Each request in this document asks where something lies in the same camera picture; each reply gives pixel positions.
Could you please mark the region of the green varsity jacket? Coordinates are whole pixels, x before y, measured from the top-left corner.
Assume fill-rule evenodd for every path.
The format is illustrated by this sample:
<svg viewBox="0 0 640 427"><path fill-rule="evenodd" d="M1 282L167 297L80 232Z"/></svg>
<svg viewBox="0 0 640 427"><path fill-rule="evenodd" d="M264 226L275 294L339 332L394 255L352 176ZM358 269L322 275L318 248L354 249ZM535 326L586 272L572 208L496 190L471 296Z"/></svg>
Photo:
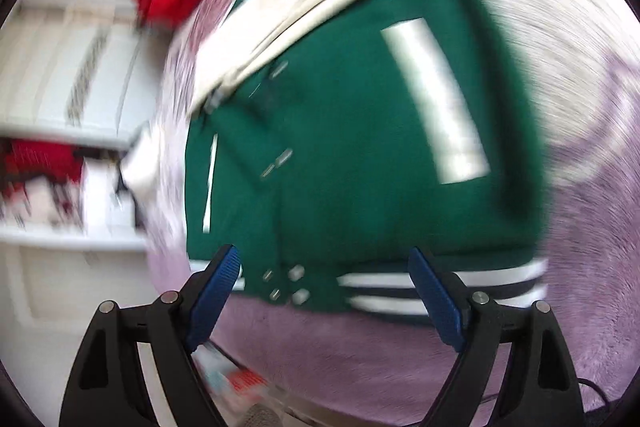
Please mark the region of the green varsity jacket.
<svg viewBox="0 0 640 427"><path fill-rule="evenodd" d="M544 168L483 0L241 0L198 50L186 254L238 248L236 291L424 323L408 272L544 298Z"/></svg>

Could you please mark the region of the hanging red clothes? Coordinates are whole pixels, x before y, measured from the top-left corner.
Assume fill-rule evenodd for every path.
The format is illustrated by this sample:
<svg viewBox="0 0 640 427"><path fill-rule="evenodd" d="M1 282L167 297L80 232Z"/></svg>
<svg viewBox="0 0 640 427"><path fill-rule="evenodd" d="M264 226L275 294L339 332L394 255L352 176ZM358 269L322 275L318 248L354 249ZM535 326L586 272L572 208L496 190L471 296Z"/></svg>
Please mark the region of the hanging red clothes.
<svg viewBox="0 0 640 427"><path fill-rule="evenodd" d="M84 160L76 146L24 139L1 139L1 197L26 194L28 182L44 180L54 198L68 205L81 180Z"/></svg>

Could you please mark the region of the black and white garment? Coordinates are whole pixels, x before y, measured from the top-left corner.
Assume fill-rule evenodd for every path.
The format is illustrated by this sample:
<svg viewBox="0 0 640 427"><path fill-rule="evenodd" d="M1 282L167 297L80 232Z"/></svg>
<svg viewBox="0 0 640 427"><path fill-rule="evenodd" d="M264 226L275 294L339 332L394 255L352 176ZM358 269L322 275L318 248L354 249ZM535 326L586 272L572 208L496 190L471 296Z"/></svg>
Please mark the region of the black and white garment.
<svg viewBox="0 0 640 427"><path fill-rule="evenodd" d="M160 179L160 132L155 126L147 122L138 130L119 163L119 172L122 185L134 200L137 225L144 228Z"/></svg>

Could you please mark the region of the white sliding wardrobe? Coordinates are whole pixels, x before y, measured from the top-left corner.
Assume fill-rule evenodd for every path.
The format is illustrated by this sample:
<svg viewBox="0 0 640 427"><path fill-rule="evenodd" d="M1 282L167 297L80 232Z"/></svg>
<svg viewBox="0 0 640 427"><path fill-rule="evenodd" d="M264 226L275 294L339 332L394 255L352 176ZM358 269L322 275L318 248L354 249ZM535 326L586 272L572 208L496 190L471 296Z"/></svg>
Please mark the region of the white sliding wardrobe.
<svg viewBox="0 0 640 427"><path fill-rule="evenodd" d="M170 37L113 8L19 3L1 28L1 134L125 150L153 119Z"/></svg>

